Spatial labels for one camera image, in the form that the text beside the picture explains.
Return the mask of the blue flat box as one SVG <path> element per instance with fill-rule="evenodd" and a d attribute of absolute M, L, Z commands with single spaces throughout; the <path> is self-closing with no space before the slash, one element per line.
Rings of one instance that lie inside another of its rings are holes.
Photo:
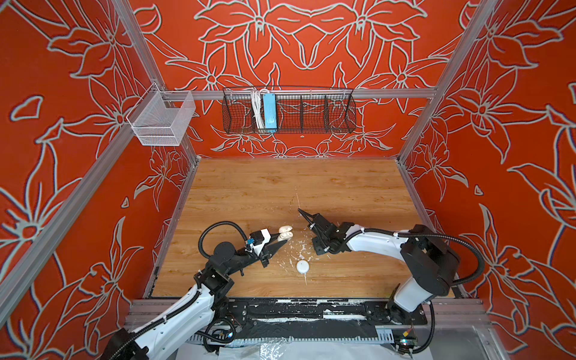
<path fill-rule="evenodd" d="M 264 110 L 265 129 L 269 133 L 274 133 L 278 129 L 276 95 L 270 92 L 265 93 L 262 96 L 262 104 Z"/>

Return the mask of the clear plastic wall bin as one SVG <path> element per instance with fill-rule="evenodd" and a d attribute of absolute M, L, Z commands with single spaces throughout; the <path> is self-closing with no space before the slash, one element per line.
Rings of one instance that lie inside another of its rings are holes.
<path fill-rule="evenodd" d="M 191 91 L 162 91 L 153 82 L 127 122 L 143 146 L 180 146 L 196 108 Z"/>

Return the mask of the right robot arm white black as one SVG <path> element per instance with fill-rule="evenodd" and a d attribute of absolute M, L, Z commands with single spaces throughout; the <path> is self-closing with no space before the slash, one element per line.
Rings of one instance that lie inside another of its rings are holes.
<path fill-rule="evenodd" d="M 368 252 L 406 264 L 410 277 L 390 296 L 387 303 L 390 317 L 411 314 L 421 304 L 448 295 L 451 288 L 474 281 L 485 270 L 485 260 L 475 246 L 458 237 L 433 232 L 421 224 L 408 231 L 393 232 L 350 222 L 338 226 L 319 213 L 310 214 L 303 209 L 298 213 L 315 234 L 313 247 L 318 255 Z M 477 266 L 468 276 L 456 277 L 461 258 L 451 244 L 466 248 L 476 258 Z"/>

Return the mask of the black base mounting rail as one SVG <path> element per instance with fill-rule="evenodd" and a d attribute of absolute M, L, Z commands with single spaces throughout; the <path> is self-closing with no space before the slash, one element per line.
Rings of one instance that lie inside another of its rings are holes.
<path fill-rule="evenodd" d="M 229 319 L 238 341 L 367 341 L 391 343 L 427 326 L 422 306 L 393 313 L 385 298 L 229 298 L 216 314 Z"/>

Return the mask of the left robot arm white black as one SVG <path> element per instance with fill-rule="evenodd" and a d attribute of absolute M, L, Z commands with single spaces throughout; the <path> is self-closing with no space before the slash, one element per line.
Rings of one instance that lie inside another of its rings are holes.
<path fill-rule="evenodd" d="M 207 235 L 218 227 L 238 231 L 243 247 L 224 241 L 209 254 L 203 247 Z M 147 324 L 128 331 L 118 330 L 104 349 L 102 359 L 168 359 L 189 338 L 199 335 L 204 343 L 229 344 L 236 338 L 236 327 L 227 315 L 227 294 L 234 285 L 231 275 L 270 259 L 293 237 L 293 227 L 284 225 L 277 232 L 261 229 L 247 235 L 232 221 L 223 220 L 205 229 L 198 241 L 205 268 L 195 276 L 187 293 Z"/>

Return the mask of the white round disc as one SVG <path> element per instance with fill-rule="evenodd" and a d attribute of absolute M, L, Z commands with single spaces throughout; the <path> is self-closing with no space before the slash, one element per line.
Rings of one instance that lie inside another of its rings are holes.
<path fill-rule="evenodd" d="M 296 264 L 296 270 L 299 274 L 306 275 L 310 270 L 308 261 L 301 259 Z"/>

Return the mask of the small green circuit board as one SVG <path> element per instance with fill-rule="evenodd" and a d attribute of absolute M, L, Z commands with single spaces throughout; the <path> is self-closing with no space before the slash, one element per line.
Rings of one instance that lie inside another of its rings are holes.
<path fill-rule="evenodd" d="M 417 339 L 412 336 L 400 336 L 394 339 L 394 349 L 400 354 L 411 354 L 417 345 Z"/>

